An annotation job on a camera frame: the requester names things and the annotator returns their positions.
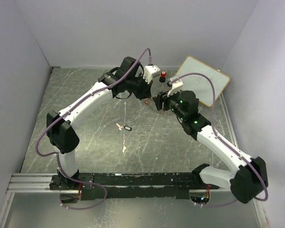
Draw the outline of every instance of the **white bracket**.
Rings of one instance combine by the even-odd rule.
[[[160,72],[159,67],[157,66],[145,66],[144,67],[144,74],[143,79],[150,84],[153,77],[156,76]]]
[[[172,88],[169,90],[169,92],[167,93],[167,96],[171,96],[173,94],[176,94],[178,93],[181,89],[182,89],[182,86],[183,86],[183,82],[181,81],[181,79],[177,80],[176,82],[174,82],[172,84]]]

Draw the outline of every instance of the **white wall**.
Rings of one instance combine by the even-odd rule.
[[[0,0],[0,206],[34,128],[49,66],[13,0]]]
[[[15,2],[51,66],[111,67],[150,47],[161,67],[193,55],[221,68],[258,0]]]
[[[285,0],[260,0],[223,72],[240,147],[267,163],[273,228],[285,228]]]

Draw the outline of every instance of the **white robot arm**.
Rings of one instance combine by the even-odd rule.
[[[117,67],[111,72],[107,72],[101,76],[98,82],[73,104],[60,110],[59,113],[54,111],[49,112],[47,116],[47,126],[57,119],[58,116],[69,113],[69,110],[82,98],[86,97],[86,95],[117,81],[129,66],[131,66],[134,59],[127,57],[124,62],[121,67]],[[138,99],[150,98],[152,78],[159,73],[160,69],[157,66],[145,66],[143,68],[143,76],[139,75],[138,77],[136,76],[137,69],[138,68],[134,69],[121,84],[111,89],[104,89],[90,96],[48,132],[47,135],[50,142],[56,146],[56,151],[59,152],[61,168],[67,176],[74,179],[77,179],[79,176],[75,161],[75,148],[79,143],[79,138],[75,130],[87,115],[125,90],[133,93]],[[200,180],[201,183],[216,185],[231,190],[239,201],[243,203],[249,202],[260,193],[263,188],[243,158],[255,166],[268,186],[264,160],[259,157],[252,159],[248,154],[240,151],[233,144],[224,139],[219,133],[215,135],[210,122],[198,112],[198,99],[196,99],[194,92],[180,91],[181,86],[182,83],[178,81],[172,85],[171,90],[158,93],[157,97],[153,98],[157,110],[163,109],[164,111],[171,110],[174,112],[177,118],[182,120],[180,123],[184,131],[195,140],[210,148],[230,169],[230,171],[225,171],[203,164],[193,170],[192,173],[197,176],[197,179]],[[217,136],[223,138],[229,147],[240,154],[240,157],[235,155]]]

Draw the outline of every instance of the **purple cable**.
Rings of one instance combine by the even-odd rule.
[[[106,199],[106,197],[108,196],[108,191],[106,190],[106,188],[102,185],[102,184],[98,184],[98,183],[93,183],[93,182],[86,182],[86,181],[81,181],[81,180],[76,180],[76,179],[73,179],[71,178],[70,176],[68,176],[63,170],[62,170],[62,167],[61,167],[61,163],[60,163],[60,160],[59,160],[59,155],[57,154],[57,162],[58,162],[58,167],[60,169],[60,172],[67,178],[67,179],[70,179],[71,181],[74,181],[74,182],[77,182],[77,183],[81,183],[81,184],[88,184],[88,185],[95,185],[95,186],[98,186],[98,187],[101,187],[103,188],[104,190],[104,197],[103,199],[92,205],[92,206],[89,206],[89,207],[85,207],[85,208],[74,208],[74,207],[67,207],[66,205],[64,205],[62,203],[62,199],[61,199],[61,196],[60,196],[60,203],[61,203],[61,206],[64,207],[64,208],[67,208],[67,209],[72,209],[72,210],[86,210],[86,209],[91,209],[91,208],[94,208],[98,205],[100,205],[101,203],[103,203]]]
[[[51,152],[51,153],[47,153],[47,154],[42,154],[40,153],[39,151],[39,143],[40,141],[42,140],[42,138],[44,137],[44,135],[57,123],[59,122],[61,119],[63,119],[64,117],[66,117],[67,115],[69,115],[73,110],[75,110],[80,104],[82,104],[86,99],[88,99],[89,97],[95,95],[96,93],[99,93],[103,90],[106,90],[106,89],[109,89],[109,88],[112,88],[114,87],[115,85],[119,84],[123,79],[125,79],[128,74],[134,69],[134,67],[137,65],[137,63],[140,61],[140,59],[143,57],[143,55],[146,53],[146,51],[148,51],[148,61],[149,61],[149,64],[152,64],[152,56],[151,56],[151,50],[150,48],[146,48],[142,54],[140,55],[140,57],[134,62],[134,64],[131,66],[131,68],[116,82],[114,82],[113,84],[109,85],[109,86],[106,86],[104,88],[101,88],[101,89],[97,89],[95,90],[94,92],[92,92],[91,94],[88,94],[86,95],[85,97],[83,97],[81,100],[79,100],[73,107],[71,107],[69,109],[68,112],[65,112],[62,116],[60,116],[58,119],[56,119],[54,122],[52,122],[43,132],[42,134],[38,137],[37,139],[37,142],[36,142],[36,145],[35,145],[35,150],[36,150],[36,153],[41,156],[41,157],[47,157],[47,156],[50,156],[50,155],[53,155],[53,154],[56,154],[57,155],[57,162],[58,162],[58,167],[60,169],[60,172],[68,179],[70,179],[71,181],[74,181],[74,182],[77,182],[77,183],[81,183],[81,184],[89,184],[89,185],[96,185],[98,187],[101,187],[103,188],[104,192],[105,192],[105,196],[104,198],[99,202],[99,203],[96,203],[90,207],[86,207],[86,208],[73,208],[73,207],[67,207],[65,206],[63,203],[62,203],[62,199],[61,199],[61,196],[60,196],[60,203],[61,203],[61,206],[67,208],[67,209],[73,209],[73,210],[85,210],[85,209],[90,209],[90,208],[94,208],[96,206],[98,206],[99,204],[103,203],[104,200],[106,199],[107,195],[108,195],[108,192],[106,190],[106,188],[101,185],[101,184],[97,184],[97,183],[90,183],[90,182],[84,182],[84,181],[80,181],[80,180],[76,180],[76,179],[73,179],[71,178],[70,176],[68,176],[62,169],[61,167],[61,163],[60,163],[60,160],[59,160],[59,153],[54,151],[54,152]]]
[[[62,116],[60,116],[58,119],[56,119],[54,122],[52,122],[43,132],[42,134],[38,137],[36,145],[35,145],[35,150],[36,153],[41,156],[41,157],[47,157],[53,154],[58,154],[58,152],[54,151],[51,153],[47,153],[47,154],[42,154],[39,151],[39,143],[41,141],[41,139],[44,137],[44,135],[57,123],[59,122],[62,118],[64,118],[65,116],[67,116],[68,114],[70,114],[74,109],[76,109],[80,104],[82,104],[86,99],[88,99],[89,97],[95,95],[98,92],[101,92],[103,90],[109,89],[114,87],[115,85],[119,84],[123,79],[125,79],[128,74],[132,71],[132,69],[134,69],[134,67],[137,65],[137,63],[140,61],[140,59],[143,57],[143,55],[146,53],[146,51],[148,51],[148,61],[149,64],[152,63],[152,56],[151,56],[151,49],[150,48],[146,48],[142,54],[140,55],[140,57],[135,61],[135,63],[131,66],[131,68],[116,82],[114,82],[113,84],[110,84],[109,86],[103,87],[101,89],[97,89],[94,92],[92,92],[91,94],[86,95],[85,97],[83,97],[81,100],[79,100],[73,107],[70,108],[69,112],[64,113]]]
[[[176,82],[177,80],[180,80],[180,79],[182,79],[183,77],[186,77],[186,76],[189,76],[189,75],[199,75],[199,76],[202,76],[202,77],[204,77],[205,79],[207,79],[208,82],[210,83],[211,88],[212,88],[212,93],[213,93],[211,126],[212,126],[212,130],[213,130],[213,132],[214,132],[214,135],[215,135],[226,147],[228,147],[230,150],[232,150],[232,152],[234,152],[238,157],[240,157],[241,159],[243,159],[243,161],[244,161],[245,163],[247,163],[247,165],[248,165],[248,166],[251,168],[251,170],[255,173],[255,175],[256,175],[257,178],[260,180],[260,182],[261,182],[261,184],[262,184],[262,187],[263,187],[263,189],[264,189],[264,191],[265,191],[265,197],[264,197],[263,199],[260,199],[260,198],[258,198],[258,197],[255,197],[255,199],[257,199],[257,200],[259,200],[259,201],[266,201],[266,200],[268,199],[268,190],[267,190],[267,187],[266,187],[266,185],[265,185],[265,183],[264,183],[262,177],[260,176],[260,174],[257,172],[257,170],[252,166],[252,164],[250,164],[250,162],[249,162],[246,158],[241,157],[240,153],[238,153],[236,150],[234,150],[227,142],[225,142],[224,139],[222,139],[221,137],[219,137],[218,134],[217,134],[217,132],[216,132],[216,130],[215,130],[215,126],[214,126],[215,90],[214,90],[214,86],[213,86],[213,83],[212,83],[212,81],[210,80],[210,78],[208,78],[206,75],[201,74],[201,73],[187,73],[187,74],[184,74],[184,75],[182,75],[182,76],[180,76],[180,77],[178,77],[178,78],[172,80],[170,83],[172,84],[172,83]],[[215,205],[215,206],[216,206],[216,207],[219,207],[219,206],[223,207],[223,205],[224,205],[224,206],[227,206],[228,204]]]

